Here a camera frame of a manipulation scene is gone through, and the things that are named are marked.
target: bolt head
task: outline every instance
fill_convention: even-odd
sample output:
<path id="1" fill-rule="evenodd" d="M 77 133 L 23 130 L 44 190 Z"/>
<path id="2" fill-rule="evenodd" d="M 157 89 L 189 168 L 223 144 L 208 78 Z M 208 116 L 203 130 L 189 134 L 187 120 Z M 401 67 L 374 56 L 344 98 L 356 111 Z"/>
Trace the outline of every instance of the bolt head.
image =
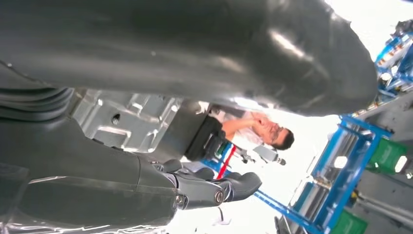
<path id="1" fill-rule="evenodd" d="M 223 203 L 223 201 L 224 201 L 224 192 L 222 192 L 221 190 L 218 190 L 215 193 L 215 202 L 218 204 L 221 204 Z"/>

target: metal panel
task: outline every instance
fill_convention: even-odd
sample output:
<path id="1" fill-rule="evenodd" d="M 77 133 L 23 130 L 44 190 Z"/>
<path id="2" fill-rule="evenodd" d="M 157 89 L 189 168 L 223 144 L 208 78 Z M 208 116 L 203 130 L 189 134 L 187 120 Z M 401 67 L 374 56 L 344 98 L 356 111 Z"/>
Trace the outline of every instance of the metal panel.
<path id="1" fill-rule="evenodd" d="M 153 152 L 181 98 L 87 90 L 72 112 L 85 135 L 130 152 Z"/>

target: green container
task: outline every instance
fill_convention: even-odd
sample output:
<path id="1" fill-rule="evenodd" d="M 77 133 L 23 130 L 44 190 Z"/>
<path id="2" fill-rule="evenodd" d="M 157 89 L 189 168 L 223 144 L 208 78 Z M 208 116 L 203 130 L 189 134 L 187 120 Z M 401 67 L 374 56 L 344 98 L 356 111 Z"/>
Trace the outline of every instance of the green container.
<path id="1" fill-rule="evenodd" d="M 366 221 L 344 210 L 330 234 L 363 234 L 367 226 Z"/>
<path id="2" fill-rule="evenodd" d="M 367 170 L 376 173 L 395 174 L 394 170 L 400 157 L 406 155 L 407 148 L 399 143 L 381 139 L 367 166 Z"/>

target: black rubber hose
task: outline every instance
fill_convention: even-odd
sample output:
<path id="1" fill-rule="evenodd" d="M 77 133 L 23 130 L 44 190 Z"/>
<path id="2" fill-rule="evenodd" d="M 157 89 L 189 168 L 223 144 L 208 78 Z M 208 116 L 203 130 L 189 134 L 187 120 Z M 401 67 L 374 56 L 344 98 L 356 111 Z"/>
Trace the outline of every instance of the black rubber hose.
<path id="1" fill-rule="evenodd" d="M 0 118 L 38 122 L 60 117 L 73 92 L 71 88 L 0 89 Z"/>

